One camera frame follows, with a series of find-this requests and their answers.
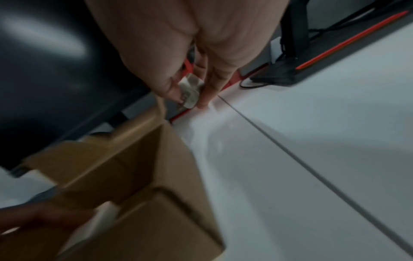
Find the red stripe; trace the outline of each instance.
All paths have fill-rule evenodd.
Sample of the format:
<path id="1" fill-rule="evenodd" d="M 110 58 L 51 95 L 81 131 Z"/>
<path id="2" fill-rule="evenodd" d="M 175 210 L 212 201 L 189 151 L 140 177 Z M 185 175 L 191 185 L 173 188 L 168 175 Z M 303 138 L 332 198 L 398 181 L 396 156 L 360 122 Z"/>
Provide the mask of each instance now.
<path id="1" fill-rule="evenodd" d="M 307 68 L 307 67 L 315 64 L 316 62 L 318 62 L 318 61 L 320 61 L 321 59 L 324 59 L 324 58 L 326 58 L 327 56 L 329 56 L 329 55 L 337 52 L 338 50 L 344 48 L 345 46 L 347 46 L 347 45 L 349 45 L 349 44 L 351 44 L 351 43 L 354 43 L 355 41 L 357 41 L 357 40 L 359 40 L 359 39 L 361 39 L 361 38 L 363 38 L 363 37 L 371 34 L 372 32 L 377 31 L 378 29 L 384 27 L 385 25 L 388 25 L 388 24 L 396 21 L 397 19 L 401 18 L 402 16 L 405 16 L 406 14 L 408 14 L 408 12 L 409 12 L 409 11 L 403 11 L 403 12 L 401 12 L 401 13 L 398 13 L 398 14 L 395 14 L 395 15 L 390 16 L 389 18 L 381 21 L 380 23 L 378 23 L 378 24 L 376 24 L 376 25 L 373 25 L 372 27 L 370 27 L 370 28 L 362 31 L 361 33 L 354 35 L 352 38 L 349 38 L 349 39 L 347 39 L 346 41 L 344 41 L 344 42 L 342 42 L 342 43 L 339 43 L 338 45 L 334 46 L 333 48 L 331 48 L 331 49 L 323 52 L 322 54 L 320 54 L 320 55 L 314 57 L 313 59 L 311 59 L 311 60 L 303 63 L 302 65 L 296 67 L 296 70 L 302 70 L 302 69 L 305 69 L 305 68 Z"/>

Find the cardboard box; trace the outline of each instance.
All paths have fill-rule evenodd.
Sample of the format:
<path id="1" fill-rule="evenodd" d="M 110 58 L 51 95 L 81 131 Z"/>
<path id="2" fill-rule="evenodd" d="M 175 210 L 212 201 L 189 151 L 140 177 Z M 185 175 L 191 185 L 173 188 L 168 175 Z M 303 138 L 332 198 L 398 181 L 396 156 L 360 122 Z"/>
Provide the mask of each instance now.
<path id="1" fill-rule="evenodd" d="M 164 115 L 163 106 L 152 108 L 111 134 L 65 141 L 24 161 L 62 188 L 56 204 L 121 206 L 114 226 L 59 260 L 211 261 L 223 251 L 194 158 Z M 53 260 L 70 234 L 20 229 L 0 244 L 0 256 Z"/>

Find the table surface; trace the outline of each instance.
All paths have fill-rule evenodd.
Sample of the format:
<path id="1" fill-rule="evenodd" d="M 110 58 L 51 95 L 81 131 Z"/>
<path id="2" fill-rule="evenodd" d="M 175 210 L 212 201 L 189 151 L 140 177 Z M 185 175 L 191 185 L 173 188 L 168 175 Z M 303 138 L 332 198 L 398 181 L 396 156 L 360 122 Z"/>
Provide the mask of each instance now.
<path id="1" fill-rule="evenodd" d="M 411 260 L 220 98 L 174 129 L 194 153 L 225 261 Z"/>
<path id="2" fill-rule="evenodd" d="M 294 87 L 220 94 L 410 250 L 412 46 L 408 25 Z"/>
<path id="3" fill-rule="evenodd" d="M 149 90 L 83 1 L 0 2 L 0 166 L 77 139 Z"/>

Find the gray line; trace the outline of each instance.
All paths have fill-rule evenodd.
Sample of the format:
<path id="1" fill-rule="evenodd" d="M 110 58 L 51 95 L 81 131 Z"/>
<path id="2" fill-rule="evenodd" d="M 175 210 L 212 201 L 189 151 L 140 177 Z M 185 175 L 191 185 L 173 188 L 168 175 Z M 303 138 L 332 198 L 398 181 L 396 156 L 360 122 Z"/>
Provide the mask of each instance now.
<path id="1" fill-rule="evenodd" d="M 398 245 L 402 250 L 404 250 L 409 256 L 413 258 L 413 247 L 404 240 L 401 236 L 396 234 L 393 230 L 391 230 L 388 226 L 382 223 L 379 219 L 374 217 L 370 214 L 366 209 L 360 206 L 357 202 L 352 200 L 349 196 L 347 196 L 343 191 L 341 191 L 338 187 L 333 185 L 329 182 L 326 178 L 322 175 L 317 173 L 311 166 L 305 163 L 303 160 L 298 158 L 293 152 L 287 149 L 284 145 L 280 142 L 275 140 L 273 137 L 268 135 L 265 131 L 263 131 L 260 127 L 258 127 L 254 122 L 250 119 L 245 117 L 241 112 L 235 109 L 231 104 L 229 104 L 226 100 L 222 99 L 228 106 L 230 106 L 234 111 L 236 111 L 241 117 L 247 120 L 252 126 L 254 126 L 257 130 L 259 130 L 265 137 L 275 143 L 280 149 L 282 149 L 285 153 L 287 153 L 293 160 L 295 160 L 298 164 L 300 164 L 303 168 L 305 168 L 308 172 L 310 172 L 316 179 L 322 182 L 327 188 L 329 188 L 333 193 L 335 193 L 340 199 L 346 202 L 350 207 L 352 207 L 355 211 L 357 211 L 361 216 L 363 216 L 367 221 L 369 221 L 373 226 L 375 226 L 380 232 L 386 235 L 390 240 L 392 240 L 396 245 Z"/>

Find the small object held in fingers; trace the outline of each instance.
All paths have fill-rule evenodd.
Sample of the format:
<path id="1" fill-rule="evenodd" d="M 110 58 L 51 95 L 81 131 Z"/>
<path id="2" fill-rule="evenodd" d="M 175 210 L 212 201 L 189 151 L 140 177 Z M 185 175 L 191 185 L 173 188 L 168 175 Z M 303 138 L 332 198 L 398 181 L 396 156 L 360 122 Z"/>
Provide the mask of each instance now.
<path id="1" fill-rule="evenodd" d="M 182 106 L 188 109 L 192 109 L 197 105 L 200 92 L 203 89 L 204 82 L 194 74 L 187 74 L 178 83 L 182 93 Z"/>

